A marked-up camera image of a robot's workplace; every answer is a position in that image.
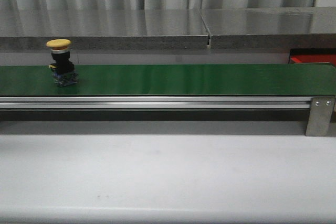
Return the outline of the green conveyor belt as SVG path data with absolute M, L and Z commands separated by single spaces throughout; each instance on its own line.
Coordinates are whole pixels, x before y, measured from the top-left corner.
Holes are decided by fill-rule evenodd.
M 274 95 L 334 96 L 329 64 L 81 65 L 58 87 L 45 66 L 2 66 L 2 96 Z

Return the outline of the grey stone counter slab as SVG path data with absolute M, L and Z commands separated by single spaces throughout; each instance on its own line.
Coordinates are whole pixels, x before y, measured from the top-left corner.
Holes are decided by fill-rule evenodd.
M 1 50 L 44 50 L 65 38 L 75 50 L 199 50 L 208 33 L 197 10 L 3 10 Z

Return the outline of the right grey stone slab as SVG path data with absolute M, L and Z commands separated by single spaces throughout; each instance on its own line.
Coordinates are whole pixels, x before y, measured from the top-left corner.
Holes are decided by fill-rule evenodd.
M 335 48 L 335 7 L 204 9 L 213 49 Z

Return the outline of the red plastic tray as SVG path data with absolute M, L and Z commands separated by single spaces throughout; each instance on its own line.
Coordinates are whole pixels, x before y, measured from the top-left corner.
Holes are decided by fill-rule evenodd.
M 335 54 L 292 55 L 290 56 L 289 63 L 320 63 L 335 66 Z

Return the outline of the steel conveyor support bracket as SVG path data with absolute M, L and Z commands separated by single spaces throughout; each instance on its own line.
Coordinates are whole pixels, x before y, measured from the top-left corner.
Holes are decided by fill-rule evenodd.
M 335 97 L 312 98 L 305 135 L 326 136 L 334 107 Z

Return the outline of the aluminium conveyor frame rail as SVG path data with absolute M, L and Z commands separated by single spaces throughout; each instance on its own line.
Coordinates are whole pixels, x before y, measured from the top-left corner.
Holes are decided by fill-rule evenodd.
M 312 97 L 1 97 L 1 109 L 308 109 Z

